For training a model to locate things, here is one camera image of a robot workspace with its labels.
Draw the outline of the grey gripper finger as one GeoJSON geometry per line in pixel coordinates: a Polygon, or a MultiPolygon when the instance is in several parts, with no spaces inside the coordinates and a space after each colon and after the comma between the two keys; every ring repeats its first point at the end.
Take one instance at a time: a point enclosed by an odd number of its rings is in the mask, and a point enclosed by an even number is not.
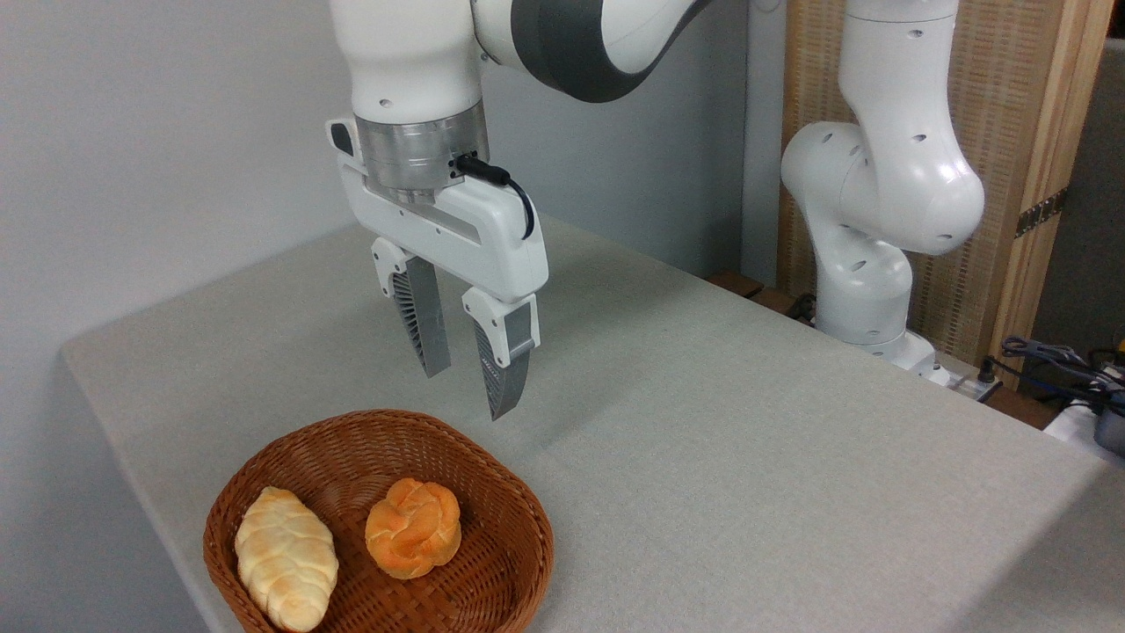
{"type": "Polygon", "coordinates": [[[381,236],[371,244],[371,257],[382,295],[395,304],[418,364],[425,376],[438,376],[451,367],[451,358],[435,266],[381,236]]]}
{"type": "Polygon", "coordinates": [[[474,286],[461,301],[474,324],[490,419],[496,421],[521,400],[532,350],[540,345],[537,296],[501,302],[474,286]]]}

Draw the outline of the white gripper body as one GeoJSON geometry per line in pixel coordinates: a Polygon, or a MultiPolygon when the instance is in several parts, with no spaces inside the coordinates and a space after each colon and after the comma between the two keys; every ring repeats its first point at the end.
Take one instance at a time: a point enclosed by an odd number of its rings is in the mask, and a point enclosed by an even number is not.
{"type": "Polygon", "coordinates": [[[433,204],[404,204],[374,191],[353,120],[325,124],[351,211],[361,227],[461,278],[502,302],[536,293],[549,280],[540,224],[526,236],[526,208],[507,187],[466,178],[433,204]]]}

